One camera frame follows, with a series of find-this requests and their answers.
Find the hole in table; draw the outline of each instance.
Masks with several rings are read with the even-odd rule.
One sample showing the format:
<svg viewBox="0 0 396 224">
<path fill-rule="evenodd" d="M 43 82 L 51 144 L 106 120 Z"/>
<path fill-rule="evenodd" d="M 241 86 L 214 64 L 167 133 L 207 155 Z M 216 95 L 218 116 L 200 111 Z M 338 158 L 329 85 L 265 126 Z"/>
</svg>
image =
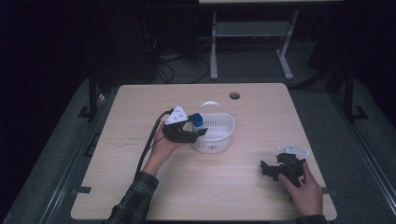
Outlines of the hole in table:
<svg viewBox="0 0 396 224">
<path fill-rule="evenodd" d="M 241 95 L 238 92 L 233 91 L 230 93 L 230 98 L 233 100 L 238 100 L 239 98 L 241 98 Z"/>
</svg>

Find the plaid shirt sleeve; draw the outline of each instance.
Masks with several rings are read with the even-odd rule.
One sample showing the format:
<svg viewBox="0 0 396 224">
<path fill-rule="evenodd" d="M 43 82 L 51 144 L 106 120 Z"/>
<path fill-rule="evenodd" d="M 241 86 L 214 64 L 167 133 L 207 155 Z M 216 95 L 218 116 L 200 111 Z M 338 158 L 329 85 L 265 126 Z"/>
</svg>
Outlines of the plaid shirt sleeve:
<svg viewBox="0 0 396 224">
<path fill-rule="evenodd" d="M 145 223 L 152 195 L 159 181 L 153 175 L 140 172 L 121 202 L 113 207 L 108 223 Z"/>
</svg>

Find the white basket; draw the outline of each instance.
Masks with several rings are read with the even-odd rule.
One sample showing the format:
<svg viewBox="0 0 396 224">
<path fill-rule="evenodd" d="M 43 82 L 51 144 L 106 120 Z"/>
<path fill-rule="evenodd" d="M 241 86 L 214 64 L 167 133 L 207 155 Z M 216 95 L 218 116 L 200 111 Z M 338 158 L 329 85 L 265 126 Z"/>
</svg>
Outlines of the white basket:
<svg viewBox="0 0 396 224">
<path fill-rule="evenodd" d="M 198 112 L 206 105 L 217 105 L 221 112 L 218 114 L 201 114 L 207 132 L 205 135 L 198 137 L 192 146 L 202 153 L 219 153 L 230 145 L 234 127 L 233 117 L 224 113 L 221 105 L 212 101 L 203 103 Z"/>
</svg>

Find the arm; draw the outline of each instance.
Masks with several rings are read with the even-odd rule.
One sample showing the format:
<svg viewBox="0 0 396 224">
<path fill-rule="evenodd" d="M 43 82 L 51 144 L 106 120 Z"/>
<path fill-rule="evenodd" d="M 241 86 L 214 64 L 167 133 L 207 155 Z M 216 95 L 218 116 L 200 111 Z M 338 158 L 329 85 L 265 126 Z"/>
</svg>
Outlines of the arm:
<svg viewBox="0 0 396 224">
<path fill-rule="evenodd" d="M 280 182 L 288 190 L 294 205 L 301 214 L 296 218 L 297 223 L 327 223 L 323 212 L 323 192 L 317 183 L 308 164 L 303 163 L 304 185 L 296 188 L 284 175 L 279 175 Z"/>
<path fill-rule="evenodd" d="M 149 204 L 159 184 L 156 178 L 158 171 L 172 153 L 184 145 L 164 138 L 163 122 L 155 133 L 153 142 L 157 143 L 153 146 L 142 172 L 128 188 L 121 202 L 113 207 L 107 223 L 145 223 Z"/>
</svg>

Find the black object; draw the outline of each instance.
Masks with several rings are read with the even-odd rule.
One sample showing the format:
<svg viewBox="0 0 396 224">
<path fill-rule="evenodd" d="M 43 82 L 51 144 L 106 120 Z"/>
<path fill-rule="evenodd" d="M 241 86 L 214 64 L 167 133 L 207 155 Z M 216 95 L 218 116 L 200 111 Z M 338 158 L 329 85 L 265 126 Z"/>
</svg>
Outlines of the black object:
<svg viewBox="0 0 396 224">
<path fill-rule="evenodd" d="M 93 71 L 90 72 L 90 76 L 88 77 L 89 84 L 89 94 L 90 94 L 90 106 L 83 106 L 79 111 L 78 118 L 89 118 L 88 122 L 93 121 L 97 111 L 97 100 L 100 95 L 100 92 L 96 89 L 95 76 Z"/>
<path fill-rule="evenodd" d="M 299 188 L 301 183 L 298 178 L 304 174 L 303 162 L 305 159 L 299 160 L 296 155 L 288 153 L 281 153 L 276 156 L 276 159 L 278 163 L 282 162 L 282 164 L 269 166 L 261 161 L 262 174 L 272 177 L 274 181 L 279 181 L 278 175 L 285 175 L 295 187 Z"/>
<path fill-rule="evenodd" d="M 160 115 L 160 117 L 157 118 L 157 120 L 155 121 L 154 127 L 152 128 L 151 133 L 148 137 L 148 141 L 146 143 L 145 149 L 143 150 L 142 155 L 140 156 L 140 159 L 139 159 L 139 163 L 137 164 L 136 173 L 134 174 L 134 180 L 136 180 L 137 175 L 139 174 L 140 170 L 142 169 L 143 160 L 146 158 L 146 155 L 148 154 L 149 149 L 151 148 L 150 144 L 152 142 L 152 139 L 154 138 L 155 132 L 157 131 L 158 127 L 160 126 L 161 119 L 163 118 L 163 116 L 165 116 L 167 114 L 168 115 L 172 114 L 173 111 L 174 110 L 171 109 L 171 110 L 163 112 Z"/>
<path fill-rule="evenodd" d="M 192 116 L 193 115 L 189 116 L 189 119 L 183 122 L 163 125 L 163 134 L 165 135 L 165 137 L 172 142 L 195 143 L 199 136 L 206 134 L 207 128 L 198 130 L 197 133 L 184 131 L 183 126 L 187 122 L 191 122 Z"/>
</svg>

